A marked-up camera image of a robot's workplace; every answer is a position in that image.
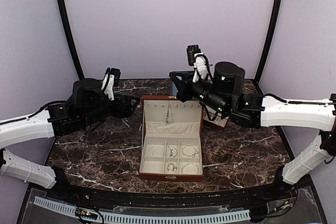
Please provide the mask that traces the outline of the red jewelry display tray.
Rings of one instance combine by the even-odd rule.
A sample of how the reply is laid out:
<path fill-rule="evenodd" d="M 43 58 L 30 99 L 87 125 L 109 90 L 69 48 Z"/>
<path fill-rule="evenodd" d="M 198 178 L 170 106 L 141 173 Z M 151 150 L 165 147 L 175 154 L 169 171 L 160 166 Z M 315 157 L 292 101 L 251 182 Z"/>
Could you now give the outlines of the red jewelry display tray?
<path fill-rule="evenodd" d="M 204 110 L 203 125 L 213 129 L 223 130 L 228 120 L 222 119 L 221 115 L 217 115 L 216 118 L 211 121 L 210 119 L 212 119 L 214 116 L 215 112 L 212 110 L 209 110 L 208 114 L 206 113 L 206 110 Z"/>

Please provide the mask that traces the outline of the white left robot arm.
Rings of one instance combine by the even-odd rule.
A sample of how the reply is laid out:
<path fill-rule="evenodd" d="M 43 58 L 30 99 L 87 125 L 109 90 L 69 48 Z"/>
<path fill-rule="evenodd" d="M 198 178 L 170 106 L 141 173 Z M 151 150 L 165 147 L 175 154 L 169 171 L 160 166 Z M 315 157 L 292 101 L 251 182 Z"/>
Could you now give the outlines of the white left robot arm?
<path fill-rule="evenodd" d="M 61 200 L 71 200 L 74 189 L 68 185 L 62 168 L 20 157 L 13 153 L 12 147 L 86 130 L 110 117 L 131 117 L 140 98 L 114 92 L 120 75 L 120 69 L 108 67 L 101 80 L 75 81 L 68 99 L 51 101 L 32 114 L 1 121 L 1 175 L 52 189 Z"/>

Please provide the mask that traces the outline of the thin chain hung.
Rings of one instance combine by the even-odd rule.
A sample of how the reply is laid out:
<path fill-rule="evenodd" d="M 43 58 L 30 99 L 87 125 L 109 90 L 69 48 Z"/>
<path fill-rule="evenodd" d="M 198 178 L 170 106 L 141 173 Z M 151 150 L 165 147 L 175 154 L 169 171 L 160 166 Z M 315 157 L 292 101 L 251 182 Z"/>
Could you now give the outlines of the thin chain hung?
<path fill-rule="evenodd" d="M 167 106 L 167 112 L 166 112 L 166 117 L 165 117 L 165 124 L 171 124 L 172 121 L 170 119 L 170 105 Z"/>

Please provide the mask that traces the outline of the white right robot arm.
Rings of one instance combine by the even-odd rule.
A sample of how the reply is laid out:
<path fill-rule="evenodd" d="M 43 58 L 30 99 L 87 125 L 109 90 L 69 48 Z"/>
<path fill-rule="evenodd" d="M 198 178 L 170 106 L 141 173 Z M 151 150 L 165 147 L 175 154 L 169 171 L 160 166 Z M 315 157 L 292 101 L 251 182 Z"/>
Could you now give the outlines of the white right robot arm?
<path fill-rule="evenodd" d="M 303 176 L 321 163 L 335 158 L 335 94 L 320 100 L 283 99 L 275 94 L 245 94 L 245 70 L 232 62 L 220 61 L 210 69 L 207 56 L 198 45 L 186 49 L 192 71 L 172 71 L 169 76 L 177 89 L 177 99 L 197 100 L 214 116 L 238 126 L 298 128 L 308 130 L 304 148 L 293 160 L 277 170 L 275 183 L 268 188 L 273 200 L 280 199 Z"/>

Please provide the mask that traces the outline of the gold crystal pendant earring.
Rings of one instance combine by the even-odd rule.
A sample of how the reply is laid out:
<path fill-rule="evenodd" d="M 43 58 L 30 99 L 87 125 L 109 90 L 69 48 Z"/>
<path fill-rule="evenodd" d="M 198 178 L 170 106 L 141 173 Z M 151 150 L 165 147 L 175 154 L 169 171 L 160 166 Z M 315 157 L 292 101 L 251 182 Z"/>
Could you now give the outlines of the gold crystal pendant earring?
<path fill-rule="evenodd" d="M 166 172 L 170 174 L 177 174 L 179 171 L 179 165 L 176 162 L 168 162 L 166 165 Z"/>

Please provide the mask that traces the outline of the red jewelry box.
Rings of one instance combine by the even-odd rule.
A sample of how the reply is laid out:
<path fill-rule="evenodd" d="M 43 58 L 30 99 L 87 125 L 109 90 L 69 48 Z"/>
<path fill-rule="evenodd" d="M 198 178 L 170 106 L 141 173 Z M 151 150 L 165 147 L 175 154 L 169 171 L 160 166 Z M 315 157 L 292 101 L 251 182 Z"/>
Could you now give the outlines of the red jewelry box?
<path fill-rule="evenodd" d="M 142 180 L 200 182 L 203 180 L 201 133 L 203 107 L 198 101 L 179 101 L 173 96 L 144 95 L 142 98 L 142 150 L 139 175 Z M 170 105 L 171 124 L 165 124 L 167 106 Z M 163 157 L 153 157 L 154 146 L 165 147 Z M 192 145 L 198 150 L 195 158 L 185 157 L 181 150 Z M 166 172 L 168 162 L 178 163 L 178 173 Z M 198 175 L 181 173 L 186 163 L 199 165 Z"/>

